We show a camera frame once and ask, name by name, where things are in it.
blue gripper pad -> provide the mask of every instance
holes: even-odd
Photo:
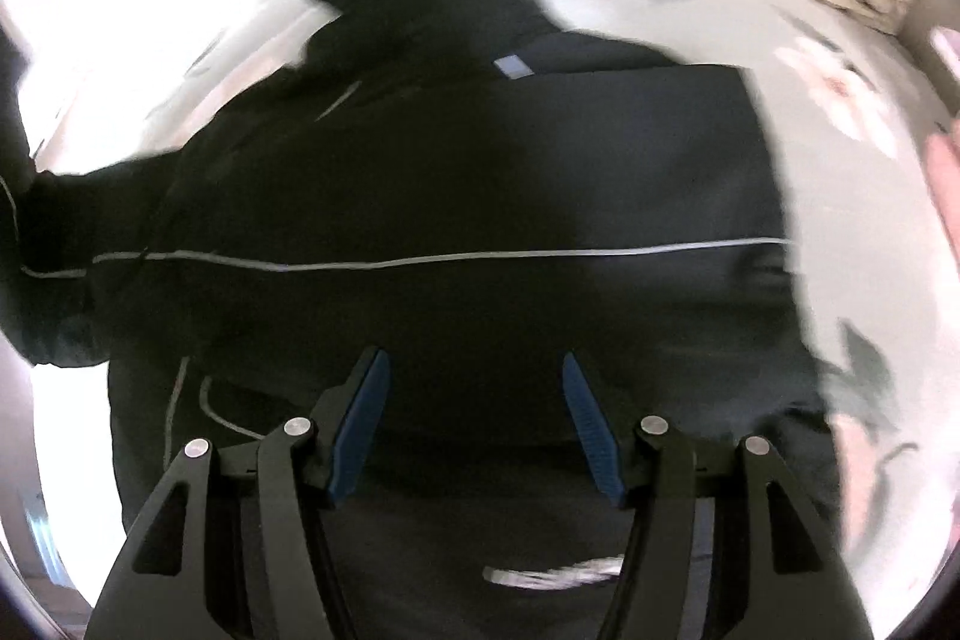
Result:
[[[627,489],[620,472],[620,449],[572,353],[563,358],[563,396],[587,455],[593,482],[613,504],[622,506]]]
[[[390,392],[390,357],[378,351],[333,441],[328,497],[337,506],[356,490]]]

black fabric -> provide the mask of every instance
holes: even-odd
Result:
[[[345,4],[304,66],[181,151],[35,179],[22,154],[0,159],[26,183],[0,201],[0,326],[34,362],[109,358],[125,523],[168,441],[266,434],[377,344],[394,391],[360,495],[331,519],[366,636],[595,629],[609,584],[482,579],[623,550],[560,397],[571,348],[688,434],[768,434],[835,527],[832,437],[738,71],[561,32],[531,0]],[[504,76],[510,55],[534,76]],[[760,244],[287,268],[741,239]]]

silver screw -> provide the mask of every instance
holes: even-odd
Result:
[[[647,415],[640,421],[640,429],[647,434],[654,434],[659,437],[660,434],[666,434],[670,429],[670,424],[663,420],[659,415]]]
[[[283,424],[283,431],[290,434],[290,437],[299,437],[301,434],[309,432],[311,426],[309,418],[291,418]]]
[[[747,437],[747,450],[754,456],[766,456],[770,453],[770,443],[763,437]]]
[[[200,456],[203,456],[208,450],[210,450],[210,443],[203,439],[203,437],[200,439],[191,439],[184,446],[184,453],[186,453],[187,458],[200,458]]]

white printed logo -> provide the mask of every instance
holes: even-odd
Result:
[[[560,570],[545,573],[496,570],[487,567],[483,577],[492,584],[535,591],[562,591],[587,584],[601,584],[620,575],[623,557],[594,558]]]

black hoodie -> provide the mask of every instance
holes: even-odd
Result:
[[[331,522],[371,636],[598,626],[609,579],[484,579],[622,552],[560,394],[573,348],[688,434],[765,434],[835,524],[740,74],[561,32],[532,0],[323,1],[343,15],[305,65],[183,150],[38,175],[11,191],[18,237],[0,202],[5,333],[34,362],[110,360],[125,523],[186,441],[265,434],[376,344],[394,389],[354,512]]]

